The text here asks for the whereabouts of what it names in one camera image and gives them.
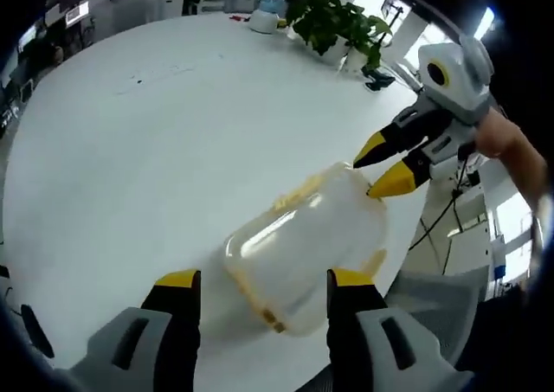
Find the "wire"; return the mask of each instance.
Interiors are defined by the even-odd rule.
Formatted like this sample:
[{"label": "wire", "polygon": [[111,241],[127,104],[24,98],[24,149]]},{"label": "wire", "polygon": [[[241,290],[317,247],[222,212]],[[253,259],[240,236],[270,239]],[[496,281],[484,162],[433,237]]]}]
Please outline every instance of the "wire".
[{"label": "wire", "polygon": [[[6,302],[6,305],[8,304],[8,294],[10,293],[10,291],[13,290],[13,288],[11,286],[8,287],[8,289],[6,290],[6,293],[3,295],[3,299],[4,301]],[[11,312],[13,312],[14,314],[18,315],[19,317],[22,317],[21,313],[20,312],[17,312],[15,311],[13,308],[11,308],[9,305],[8,305],[8,308],[10,309]]]},{"label": "wire", "polygon": [[[423,227],[423,230],[425,232],[427,232],[427,230],[428,230],[427,225],[425,224],[425,222],[423,221],[422,218],[420,218],[419,222],[421,223],[421,225]],[[433,253],[435,254],[436,264],[439,268],[441,268],[441,260],[439,259],[439,253],[436,249],[435,243],[433,242],[433,238],[431,237],[431,235],[429,235],[429,243],[431,244],[431,247],[433,248]]]},{"label": "wire", "polygon": [[442,275],[444,275],[444,273],[447,271],[448,260],[450,259],[450,251],[452,251],[452,239],[450,240],[450,243],[448,244],[448,252],[447,252],[447,257],[444,260],[444,267],[442,268]]},{"label": "wire", "polygon": [[454,217],[456,218],[456,223],[458,223],[458,229],[460,230],[460,233],[463,234],[464,228],[461,226],[461,220],[460,220],[460,217],[458,216],[458,210],[456,209],[456,199],[454,199],[453,211],[454,211]]},{"label": "wire", "polygon": [[436,220],[433,222],[433,224],[429,227],[429,229],[423,234],[421,238],[419,238],[411,247],[409,247],[409,251],[411,251],[413,248],[415,248],[417,245],[422,243],[422,241],[429,236],[431,231],[435,228],[436,224],[439,222],[440,219],[447,213],[448,209],[450,209],[450,206],[454,203],[454,199],[451,199],[450,202],[448,202],[448,205],[442,213],[439,215],[439,217],[436,218]]},{"label": "wire", "polygon": [[464,171],[465,171],[466,168],[467,168],[467,161],[468,161],[468,160],[469,160],[469,157],[467,157],[467,158],[464,160],[464,164],[461,166],[460,178],[458,178],[458,185],[456,186],[455,195],[453,195],[453,199],[454,199],[454,207],[453,207],[453,210],[454,210],[454,217],[456,218],[456,223],[458,223],[458,229],[460,230],[460,233],[461,233],[461,234],[464,233],[464,228],[463,228],[463,226],[461,226],[461,220],[460,220],[460,217],[458,216],[458,209],[456,208],[456,200],[457,200],[458,197],[460,196],[461,181],[462,181],[463,178],[464,178]]},{"label": "wire", "polygon": [[[461,179],[464,177],[464,172],[466,171],[466,166],[467,166],[467,160],[469,159],[469,157],[467,157],[465,160],[464,160],[464,164],[462,165],[461,167],[461,173],[460,173],[460,178],[458,179],[458,184],[456,185],[456,193],[458,192],[458,190],[460,190],[460,185],[461,185]],[[431,231],[435,228],[436,224],[444,217],[444,215],[448,212],[448,209],[450,209],[450,206],[452,206],[454,204],[454,202],[456,201],[456,198],[457,196],[453,196],[452,199],[450,200],[450,202],[448,202],[448,205],[446,208],[444,208],[444,210],[442,211],[442,213],[439,215],[439,217],[436,218],[436,220],[433,222],[433,224],[428,228],[428,230],[425,231],[425,233],[423,234],[423,236],[421,238],[419,238],[411,247],[408,248],[408,251],[411,251],[413,248],[415,248],[417,245],[419,245],[420,243],[422,243],[422,241],[427,238],[430,234],[431,234]]]}]

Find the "plastic container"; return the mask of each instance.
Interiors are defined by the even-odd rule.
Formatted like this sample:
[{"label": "plastic container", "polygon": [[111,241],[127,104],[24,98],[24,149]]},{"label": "plastic container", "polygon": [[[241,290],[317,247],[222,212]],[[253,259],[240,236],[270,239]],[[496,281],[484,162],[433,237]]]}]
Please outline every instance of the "plastic container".
[{"label": "plastic container", "polygon": [[326,272],[363,271],[382,247],[386,208],[348,164],[334,164],[232,234],[224,265],[277,332],[308,335],[325,322]]}]

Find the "window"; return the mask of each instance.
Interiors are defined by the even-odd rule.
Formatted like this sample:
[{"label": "window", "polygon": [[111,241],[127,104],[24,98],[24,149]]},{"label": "window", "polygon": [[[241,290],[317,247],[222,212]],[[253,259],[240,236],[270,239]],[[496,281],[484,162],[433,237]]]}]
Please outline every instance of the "window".
[{"label": "window", "polygon": [[[383,13],[381,12],[381,6],[383,5],[383,2],[384,0],[354,0],[355,5],[364,7],[365,16],[378,16],[381,18],[383,18]],[[393,35],[398,30],[398,28],[402,24],[402,21],[411,10],[411,8],[408,5],[406,5],[400,0],[395,0],[394,5],[396,7],[402,7],[403,13],[396,19],[395,23],[390,28],[390,31],[392,31]],[[390,12],[390,15],[387,17],[386,22],[390,23],[394,15],[395,15],[395,10],[392,10]]]},{"label": "window", "polygon": [[488,7],[485,10],[485,15],[483,18],[481,18],[481,22],[479,23],[479,27],[477,30],[475,30],[475,34],[473,37],[475,37],[478,40],[481,40],[483,38],[483,35],[491,28],[491,25],[494,21],[494,13],[491,9]]},{"label": "window", "polygon": [[409,49],[404,58],[415,70],[419,70],[419,57],[417,53],[421,46],[450,42],[452,42],[450,37],[448,37],[441,29],[436,27],[434,24],[429,24],[429,26],[423,30],[422,35],[419,36],[414,45]]},{"label": "window", "polygon": [[19,39],[19,43],[17,43],[19,52],[21,53],[23,51],[23,48],[27,45],[27,43],[35,39],[35,37],[36,37],[36,27],[33,24]]},{"label": "window", "polygon": [[506,275],[502,279],[503,284],[527,273],[531,263],[531,244],[532,242],[528,241],[523,247],[506,255]]},{"label": "window", "polygon": [[[508,243],[531,227],[531,209],[520,193],[516,193],[496,208],[498,231]],[[506,275],[503,283],[526,273],[531,261],[531,241],[506,255]]]}]

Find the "cabinet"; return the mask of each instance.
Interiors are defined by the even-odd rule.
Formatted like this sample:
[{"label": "cabinet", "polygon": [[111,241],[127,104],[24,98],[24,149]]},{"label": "cabinet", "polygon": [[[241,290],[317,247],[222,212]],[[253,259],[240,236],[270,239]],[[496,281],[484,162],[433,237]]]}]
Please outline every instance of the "cabinet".
[{"label": "cabinet", "polygon": [[164,18],[183,15],[183,0],[164,0]]}]

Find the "white round table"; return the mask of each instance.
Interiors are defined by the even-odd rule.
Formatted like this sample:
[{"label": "white round table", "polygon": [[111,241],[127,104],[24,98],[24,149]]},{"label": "white round table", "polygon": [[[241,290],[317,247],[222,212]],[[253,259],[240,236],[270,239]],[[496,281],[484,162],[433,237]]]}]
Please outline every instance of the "white round table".
[{"label": "white round table", "polygon": [[[148,24],[64,62],[26,108],[3,202],[13,286],[53,365],[79,361],[88,338],[165,273],[216,274],[212,254],[228,235],[309,175],[351,161],[415,98],[396,83],[369,93],[284,35],[222,14]],[[397,159],[364,174],[375,180]],[[426,189],[387,200],[383,294]],[[196,390],[295,390],[327,365],[325,330],[265,330],[224,347],[203,337]]]}]

